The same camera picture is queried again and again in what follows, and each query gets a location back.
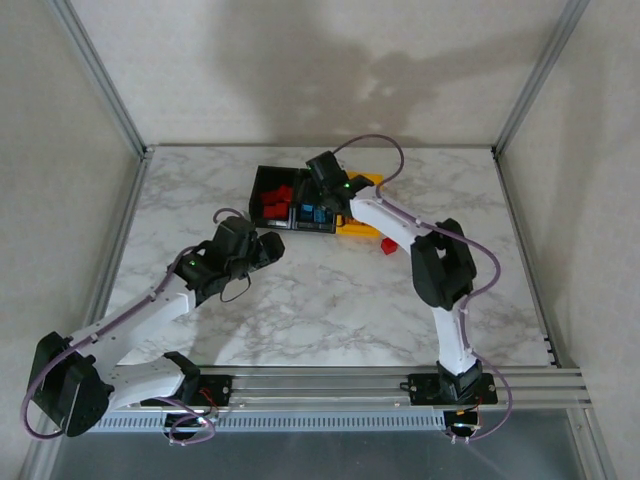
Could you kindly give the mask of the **yellow plastic bin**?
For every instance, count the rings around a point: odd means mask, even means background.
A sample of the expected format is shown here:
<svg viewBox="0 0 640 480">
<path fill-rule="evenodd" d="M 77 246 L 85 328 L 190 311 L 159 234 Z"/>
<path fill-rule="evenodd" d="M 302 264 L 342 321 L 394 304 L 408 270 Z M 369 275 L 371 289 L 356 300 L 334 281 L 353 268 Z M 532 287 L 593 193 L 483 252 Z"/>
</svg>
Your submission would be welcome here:
<svg viewBox="0 0 640 480">
<path fill-rule="evenodd" d="M 350 180 L 354 179 L 360 173 L 355 171 L 348 171 L 347 176 Z M 371 180 L 375 185 L 378 185 L 383 181 L 384 177 L 381 174 L 375 173 L 361 173 L 361 176 Z M 342 215 L 336 216 L 336 231 L 337 235 L 366 237 L 366 238 L 378 238 L 380 232 L 375 228 L 365 223 L 356 221 L 351 218 L 346 218 Z"/>
</svg>

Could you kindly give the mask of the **aluminium upright frame post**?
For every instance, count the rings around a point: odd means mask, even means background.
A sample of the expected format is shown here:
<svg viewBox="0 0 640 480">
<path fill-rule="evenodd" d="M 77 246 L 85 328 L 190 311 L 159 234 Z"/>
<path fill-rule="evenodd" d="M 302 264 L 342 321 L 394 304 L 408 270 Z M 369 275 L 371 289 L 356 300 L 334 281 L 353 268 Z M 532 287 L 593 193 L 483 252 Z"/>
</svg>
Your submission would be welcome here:
<svg viewBox="0 0 640 480">
<path fill-rule="evenodd" d="M 492 146 L 499 162 L 537 99 L 591 0 L 567 0 Z"/>
<path fill-rule="evenodd" d="M 71 0 L 44 0 L 44 2 L 67 33 L 87 69 L 90 80 L 94 82 L 99 94 L 106 102 L 127 143 L 138 157 L 143 157 L 147 152 L 147 145 Z"/>
</svg>

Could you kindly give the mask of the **wide aluminium mounting rail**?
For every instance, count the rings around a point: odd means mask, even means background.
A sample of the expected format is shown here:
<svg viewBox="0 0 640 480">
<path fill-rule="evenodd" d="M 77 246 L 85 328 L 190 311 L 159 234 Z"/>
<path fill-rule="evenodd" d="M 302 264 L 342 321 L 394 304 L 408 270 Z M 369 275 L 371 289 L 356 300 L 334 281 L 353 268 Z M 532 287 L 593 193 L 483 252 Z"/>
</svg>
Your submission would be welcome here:
<svg viewBox="0 0 640 480">
<path fill-rule="evenodd" d="M 92 367 L 73 367 L 47 378 L 37 399 L 56 415 L 99 419 L 108 411 L 128 405 L 156 405 L 177 392 L 186 381 L 201 375 L 229 375 L 232 394 L 222 410 L 268 408 L 331 409 L 340 406 L 373 408 L 433 407 L 449 411 L 527 408 L 572 408 L 591 404 L 585 381 L 577 369 L 508 367 L 489 373 L 497 387 L 496 405 L 412 406 L 407 377 L 436 373 L 432 368 L 392 367 L 214 367 L 119 366 L 100 377 Z"/>
</svg>

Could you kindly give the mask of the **aluminium frame leg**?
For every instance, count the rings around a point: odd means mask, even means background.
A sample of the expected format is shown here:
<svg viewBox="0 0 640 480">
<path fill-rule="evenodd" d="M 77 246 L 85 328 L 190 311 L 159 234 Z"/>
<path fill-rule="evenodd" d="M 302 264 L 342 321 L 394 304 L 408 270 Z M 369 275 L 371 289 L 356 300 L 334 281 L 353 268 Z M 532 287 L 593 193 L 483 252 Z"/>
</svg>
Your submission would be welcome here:
<svg viewBox="0 0 640 480">
<path fill-rule="evenodd" d="M 568 409 L 567 417 L 586 480 L 618 480 L 594 410 Z"/>
<path fill-rule="evenodd" d="M 33 440 L 29 445 L 25 461 L 17 479 L 51 480 L 59 444 L 59 439 L 48 441 Z"/>
</svg>

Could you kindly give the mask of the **aluminium side rail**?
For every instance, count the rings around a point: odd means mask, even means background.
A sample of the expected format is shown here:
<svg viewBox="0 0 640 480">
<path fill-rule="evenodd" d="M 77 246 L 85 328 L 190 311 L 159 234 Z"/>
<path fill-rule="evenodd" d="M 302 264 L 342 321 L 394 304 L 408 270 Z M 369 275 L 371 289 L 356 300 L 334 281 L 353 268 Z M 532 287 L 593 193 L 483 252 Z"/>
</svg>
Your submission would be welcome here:
<svg viewBox="0 0 640 480">
<path fill-rule="evenodd" d="M 514 203 L 514 197 L 509 189 L 509 185 L 504 175 L 503 168 L 497 159 L 494 159 L 494 167 L 495 167 L 496 174 L 497 174 L 497 177 L 502 189 L 502 193 L 505 199 L 505 203 L 509 212 L 510 221 L 516 237 L 518 250 L 519 250 L 521 261 L 523 264 L 523 269 L 524 269 L 525 277 L 527 280 L 528 288 L 531 294 L 534 308 L 536 310 L 538 323 L 540 325 L 543 339 L 547 347 L 547 353 L 549 354 L 549 357 L 550 357 L 549 363 L 551 366 L 555 368 L 560 368 L 562 366 L 562 361 L 558 356 L 557 348 L 553 338 L 553 333 L 549 330 L 547 319 L 545 317 L 544 307 L 541 303 L 539 289 L 536 285 L 536 280 L 534 277 L 533 264 L 531 262 L 531 257 L 527 251 L 523 224 L 518 215 L 516 204 Z"/>
<path fill-rule="evenodd" d="M 122 262 L 139 198 L 155 149 L 150 147 L 140 157 L 133 179 L 126 185 L 124 202 L 118 206 L 109 230 L 105 256 L 100 264 L 94 289 L 89 300 L 82 329 L 92 326 L 105 315 Z"/>
</svg>

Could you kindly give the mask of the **black plastic bin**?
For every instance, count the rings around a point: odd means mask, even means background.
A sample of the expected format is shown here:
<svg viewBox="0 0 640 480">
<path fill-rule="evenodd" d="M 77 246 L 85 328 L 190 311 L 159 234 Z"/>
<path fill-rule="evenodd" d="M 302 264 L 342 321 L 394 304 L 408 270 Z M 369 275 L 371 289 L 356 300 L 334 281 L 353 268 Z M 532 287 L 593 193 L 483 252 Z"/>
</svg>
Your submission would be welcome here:
<svg viewBox="0 0 640 480">
<path fill-rule="evenodd" d="M 299 169 L 294 179 L 293 200 L 291 203 L 291 229 L 294 231 L 334 234 L 336 231 L 336 215 L 321 203 L 322 195 L 313 182 L 308 170 Z M 324 207 L 329 213 L 329 223 L 319 224 L 301 222 L 299 220 L 300 204 L 312 204 L 315 207 Z"/>
<path fill-rule="evenodd" d="M 289 204 L 289 218 L 286 220 L 269 220 L 263 217 L 261 194 L 278 190 L 281 185 L 291 186 L 294 190 L 294 179 L 298 169 L 289 167 L 275 167 L 259 165 L 256 170 L 254 184 L 249 200 L 249 214 L 257 227 L 271 229 L 291 229 L 291 203 Z"/>
</svg>

